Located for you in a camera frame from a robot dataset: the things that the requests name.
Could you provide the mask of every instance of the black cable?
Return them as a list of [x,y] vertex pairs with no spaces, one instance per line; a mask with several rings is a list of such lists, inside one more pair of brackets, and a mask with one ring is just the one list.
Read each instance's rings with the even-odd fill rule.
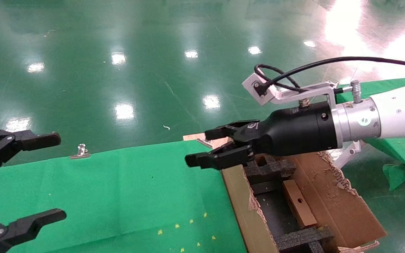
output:
[[311,69],[313,67],[317,67],[324,64],[329,63],[336,63],[336,62],[344,62],[344,61],[370,61],[370,62],[380,62],[380,63],[390,63],[390,64],[398,64],[398,65],[405,65],[405,61],[393,60],[393,59],[386,59],[386,58],[379,58],[379,57],[365,57],[365,56],[345,56],[345,57],[337,57],[331,59],[325,59],[318,62],[310,63],[301,67],[297,67],[296,69],[287,71],[284,74],[281,74],[278,77],[275,77],[272,80],[268,80],[265,85],[270,87],[271,85],[275,84],[277,81],[299,73],[301,71]]
[[[277,67],[273,67],[273,66],[265,65],[265,64],[257,64],[257,65],[254,67],[254,72],[255,72],[259,77],[262,77],[262,78],[265,79],[266,81],[269,81],[269,80],[271,80],[271,79],[268,78],[267,76],[265,76],[264,74],[262,74],[262,72],[260,71],[260,68],[261,68],[261,67],[263,67],[264,69],[273,70],[273,71],[275,71],[275,72],[277,72],[277,73],[279,73],[279,74],[284,74],[284,71],[278,69]],[[295,80],[293,80],[291,77],[287,77],[287,79],[288,79],[295,87],[291,87],[291,86],[288,86],[288,85],[285,85],[285,84],[282,84],[282,83],[278,83],[278,82],[276,82],[275,85],[276,85],[276,86],[279,86],[279,87],[282,87],[282,88],[286,88],[286,89],[291,90],[291,91],[298,91],[298,92],[304,92],[304,91],[306,91],[305,89],[302,89],[302,88],[297,84],[297,82],[295,82]]]
[[[284,74],[284,71],[282,71],[281,69],[278,69],[277,67],[273,67],[270,65],[266,65],[266,64],[257,64],[254,67],[254,72],[259,75],[260,77],[262,77],[265,80],[270,80],[270,78],[266,77],[264,74],[262,74],[262,72],[260,71],[260,68],[264,68],[264,69],[270,69],[273,70],[279,74]],[[291,77],[287,77],[287,79],[296,87],[296,88],[301,88],[301,86],[299,86],[299,84],[297,84],[297,82],[295,82],[295,80],[293,80]]]

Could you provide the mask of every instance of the robotic arm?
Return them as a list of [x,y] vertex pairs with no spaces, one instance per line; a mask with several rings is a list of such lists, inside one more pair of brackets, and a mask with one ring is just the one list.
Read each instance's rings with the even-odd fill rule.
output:
[[[322,82],[305,86],[304,92],[272,85],[261,93],[265,82],[254,73],[243,86],[261,105],[299,101],[299,107],[276,110],[263,121],[232,122],[206,131],[207,140],[233,141],[211,152],[187,155],[188,166],[221,170],[246,163],[254,154],[286,156],[341,148],[345,141],[405,137],[405,87],[361,99],[358,81],[346,88]],[[354,102],[336,104],[335,93],[349,91]],[[315,96],[326,100],[309,104]]]

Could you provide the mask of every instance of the metal clip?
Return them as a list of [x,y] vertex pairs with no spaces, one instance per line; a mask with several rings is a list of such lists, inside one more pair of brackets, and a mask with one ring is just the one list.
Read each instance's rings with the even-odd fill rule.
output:
[[90,157],[90,153],[88,153],[88,150],[85,148],[85,144],[79,144],[77,146],[77,154],[75,155],[70,155],[70,159],[80,159],[80,158],[87,158]]
[[212,141],[208,141],[208,140],[203,140],[201,138],[196,139],[197,142],[203,144],[204,146],[208,147],[208,148],[212,148]]

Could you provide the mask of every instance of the black cylindrical housing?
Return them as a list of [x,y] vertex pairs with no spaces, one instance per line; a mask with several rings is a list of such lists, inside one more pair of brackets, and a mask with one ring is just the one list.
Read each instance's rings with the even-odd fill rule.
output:
[[259,123],[260,139],[255,153],[277,156],[303,154],[337,148],[335,126],[327,102],[308,108],[272,112]]

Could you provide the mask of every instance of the bolt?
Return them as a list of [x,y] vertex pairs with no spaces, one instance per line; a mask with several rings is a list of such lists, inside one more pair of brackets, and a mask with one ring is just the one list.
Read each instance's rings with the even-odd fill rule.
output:
[[328,114],[325,114],[324,112],[321,114],[321,119],[322,120],[328,120]]
[[309,105],[310,105],[309,98],[299,100],[299,108],[306,108],[309,107]]
[[352,80],[351,81],[351,93],[352,93],[352,97],[354,99],[354,104],[358,104],[360,102],[362,102],[362,88],[360,87],[360,82],[359,80]]

